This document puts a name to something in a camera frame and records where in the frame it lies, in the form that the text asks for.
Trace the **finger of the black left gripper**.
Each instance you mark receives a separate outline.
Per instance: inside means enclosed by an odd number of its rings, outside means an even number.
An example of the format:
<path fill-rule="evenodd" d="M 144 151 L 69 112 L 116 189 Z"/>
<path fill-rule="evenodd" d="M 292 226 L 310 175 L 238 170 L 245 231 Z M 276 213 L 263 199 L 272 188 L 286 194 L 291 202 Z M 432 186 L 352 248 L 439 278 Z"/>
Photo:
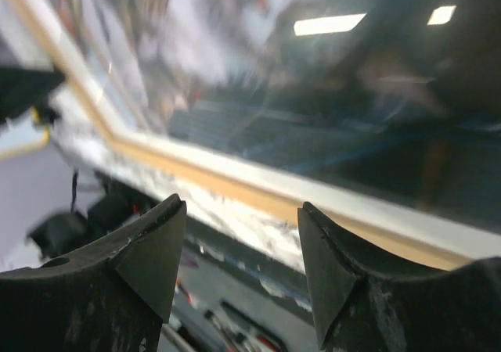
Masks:
<path fill-rule="evenodd" d="M 49 95 L 65 80 L 60 70 L 1 66 L 1 125 L 22 116 L 31 107 L 47 105 Z"/>

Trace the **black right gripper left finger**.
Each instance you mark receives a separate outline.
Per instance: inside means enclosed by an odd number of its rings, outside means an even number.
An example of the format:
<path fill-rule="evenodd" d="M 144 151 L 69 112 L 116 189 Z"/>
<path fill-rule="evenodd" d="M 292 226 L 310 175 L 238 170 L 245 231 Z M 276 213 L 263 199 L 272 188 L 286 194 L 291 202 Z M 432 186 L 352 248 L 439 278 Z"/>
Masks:
<path fill-rule="evenodd" d="M 155 351 L 186 227 L 178 195 L 39 268 L 1 274 L 4 351 Z"/>

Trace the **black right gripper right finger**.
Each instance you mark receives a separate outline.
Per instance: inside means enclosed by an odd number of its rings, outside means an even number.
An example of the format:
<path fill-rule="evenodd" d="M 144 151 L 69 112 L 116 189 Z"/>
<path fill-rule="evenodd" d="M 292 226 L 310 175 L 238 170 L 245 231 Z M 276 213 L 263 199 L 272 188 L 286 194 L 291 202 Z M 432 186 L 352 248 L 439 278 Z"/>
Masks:
<path fill-rule="evenodd" d="M 297 219 L 320 350 L 499 350 L 499 258 L 444 271 L 381 249 L 310 203 Z"/>

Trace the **cat and books photo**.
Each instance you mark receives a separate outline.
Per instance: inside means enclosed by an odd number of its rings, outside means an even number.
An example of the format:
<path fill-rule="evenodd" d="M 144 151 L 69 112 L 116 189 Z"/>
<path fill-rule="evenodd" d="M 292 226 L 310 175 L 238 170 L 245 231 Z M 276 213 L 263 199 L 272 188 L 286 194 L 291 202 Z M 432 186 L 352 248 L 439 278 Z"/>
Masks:
<path fill-rule="evenodd" d="M 500 0 L 49 0 L 127 132 L 500 230 Z"/>

